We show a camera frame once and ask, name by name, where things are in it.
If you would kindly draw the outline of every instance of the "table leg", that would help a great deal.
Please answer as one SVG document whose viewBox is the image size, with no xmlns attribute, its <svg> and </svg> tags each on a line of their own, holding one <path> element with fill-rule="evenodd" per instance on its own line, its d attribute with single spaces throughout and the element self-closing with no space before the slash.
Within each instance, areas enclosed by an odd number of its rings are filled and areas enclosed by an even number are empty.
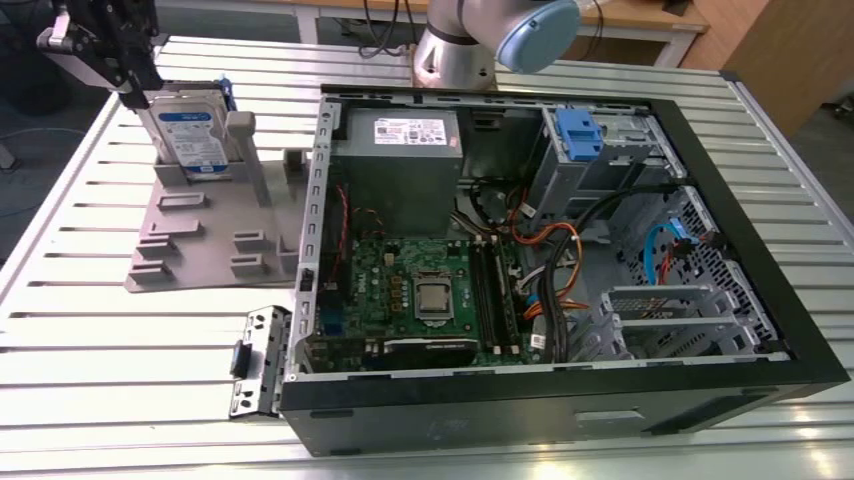
<svg viewBox="0 0 854 480">
<path fill-rule="evenodd" d="M 319 43 L 318 42 L 318 18 L 321 17 L 321 9 L 318 7 L 309 7 L 295 5 L 297 25 L 299 27 L 299 41 L 301 43 Z"/>
<path fill-rule="evenodd" d="M 692 48 L 696 38 L 696 32 L 673 32 L 670 41 L 668 45 L 665 45 L 662 53 L 656 60 L 656 66 L 677 68 L 682 63 L 682 59 L 689 52 L 689 48 Z"/>
</svg>

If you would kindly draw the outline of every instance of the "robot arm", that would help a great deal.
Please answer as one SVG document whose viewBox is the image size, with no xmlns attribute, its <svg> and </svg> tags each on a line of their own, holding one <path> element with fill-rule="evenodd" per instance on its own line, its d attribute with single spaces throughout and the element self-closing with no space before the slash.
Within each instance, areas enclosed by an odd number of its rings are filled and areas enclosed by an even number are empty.
<svg viewBox="0 0 854 480">
<path fill-rule="evenodd" d="M 534 73 L 566 52 L 581 26 L 573 0 L 431 0 L 415 54 L 422 86 L 486 89 L 495 60 Z"/>
<path fill-rule="evenodd" d="M 146 90 L 163 80 L 152 58 L 159 34 L 154 0 L 54 0 L 56 21 L 39 49 L 87 85 L 119 92 L 128 108 L 146 109 Z"/>
<path fill-rule="evenodd" d="M 147 109 L 146 90 L 163 80 L 152 58 L 159 34 L 154 0 L 52 0 L 54 27 L 39 49 L 87 85 L 119 92 Z M 414 61 L 426 87 L 489 89 L 495 60 L 510 70 L 543 69 L 566 51 L 581 25 L 574 0 L 433 0 Z"/>
</svg>

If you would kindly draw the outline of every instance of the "metal bracket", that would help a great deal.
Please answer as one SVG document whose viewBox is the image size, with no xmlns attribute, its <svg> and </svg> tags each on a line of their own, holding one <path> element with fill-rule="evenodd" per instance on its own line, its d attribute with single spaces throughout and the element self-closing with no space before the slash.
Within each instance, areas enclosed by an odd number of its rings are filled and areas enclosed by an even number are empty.
<svg viewBox="0 0 854 480">
<path fill-rule="evenodd" d="M 235 377 L 230 418 L 279 417 L 291 312 L 271 305 L 249 313 L 235 344 L 230 373 Z"/>
</svg>

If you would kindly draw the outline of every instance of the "ram slot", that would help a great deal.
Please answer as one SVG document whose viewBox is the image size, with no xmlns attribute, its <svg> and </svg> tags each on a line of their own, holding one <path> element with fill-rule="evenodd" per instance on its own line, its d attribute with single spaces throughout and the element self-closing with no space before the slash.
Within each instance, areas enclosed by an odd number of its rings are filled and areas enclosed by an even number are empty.
<svg viewBox="0 0 854 480">
<path fill-rule="evenodd" d="M 483 342 L 494 353 L 502 353 L 502 346 L 510 345 L 505 296 L 502 295 L 502 272 L 498 254 L 493 245 L 470 247 L 473 262 L 473 285 L 478 303 L 478 319 L 485 332 Z"/>
<path fill-rule="evenodd" d="M 482 245 L 469 247 L 469 270 L 471 272 L 471 291 L 475 297 L 478 323 L 481 324 L 481 340 L 487 351 L 497 347 L 495 330 L 493 328 L 493 303 L 489 293 L 489 266 Z"/>
<path fill-rule="evenodd" d="M 489 276 L 489 292 L 490 292 L 490 305 L 493 306 L 493 331 L 495 332 L 495 341 L 502 347 L 510 347 L 510 322 L 507 319 L 507 311 L 505 305 L 505 267 L 502 265 L 499 257 L 499 248 L 495 245 L 487 244 L 483 247 L 486 254 Z"/>
</svg>

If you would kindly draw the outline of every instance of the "cpu socket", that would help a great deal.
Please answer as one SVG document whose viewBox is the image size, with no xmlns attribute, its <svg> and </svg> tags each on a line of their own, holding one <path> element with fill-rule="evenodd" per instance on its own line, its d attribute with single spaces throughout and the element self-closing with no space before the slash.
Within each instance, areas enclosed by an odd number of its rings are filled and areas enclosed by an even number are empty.
<svg viewBox="0 0 854 480">
<path fill-rule="evenodd" d="M 438 328 L 454 320 L 454 295 L 450 275 L 419 275 L 415 283 L 415 318 Z"/>
</svg>

